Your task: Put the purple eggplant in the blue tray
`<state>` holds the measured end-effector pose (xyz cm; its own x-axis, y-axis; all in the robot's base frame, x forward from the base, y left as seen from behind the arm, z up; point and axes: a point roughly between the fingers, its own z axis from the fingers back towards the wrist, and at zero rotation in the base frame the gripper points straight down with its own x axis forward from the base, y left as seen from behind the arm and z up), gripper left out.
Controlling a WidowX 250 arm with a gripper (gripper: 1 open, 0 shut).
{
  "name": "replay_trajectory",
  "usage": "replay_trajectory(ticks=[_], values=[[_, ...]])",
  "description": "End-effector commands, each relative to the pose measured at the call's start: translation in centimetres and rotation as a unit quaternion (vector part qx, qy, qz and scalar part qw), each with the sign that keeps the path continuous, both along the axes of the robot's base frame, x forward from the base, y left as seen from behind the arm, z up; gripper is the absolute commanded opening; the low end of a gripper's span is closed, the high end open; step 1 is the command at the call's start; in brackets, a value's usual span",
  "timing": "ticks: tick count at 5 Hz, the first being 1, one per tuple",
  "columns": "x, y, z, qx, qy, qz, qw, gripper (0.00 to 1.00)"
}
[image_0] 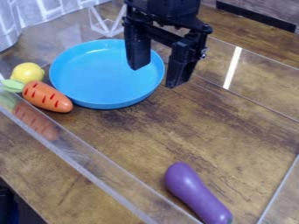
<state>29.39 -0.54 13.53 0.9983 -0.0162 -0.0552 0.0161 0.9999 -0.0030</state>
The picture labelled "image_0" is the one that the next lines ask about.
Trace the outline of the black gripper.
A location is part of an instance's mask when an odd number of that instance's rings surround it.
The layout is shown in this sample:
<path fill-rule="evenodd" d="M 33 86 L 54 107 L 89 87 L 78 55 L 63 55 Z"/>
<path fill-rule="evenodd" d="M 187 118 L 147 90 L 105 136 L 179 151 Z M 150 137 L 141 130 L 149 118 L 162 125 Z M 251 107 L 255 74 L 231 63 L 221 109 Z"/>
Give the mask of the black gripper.
<path fill-rule="evenodd" d="M 205 41 L 213 28 L 198 19 L 202 0 L 125 0 L 125 4 L 127 63 L 134 70 L 150 63 L 153 39 L 173 44 L 166 86 L 177 88 L 190 80 L 202 52 L 193 41 L 186 38 L 178 41 L 181 38 L 165 31 L 163 27 L 171 26 L 177 30 L 185 28 Z"/>

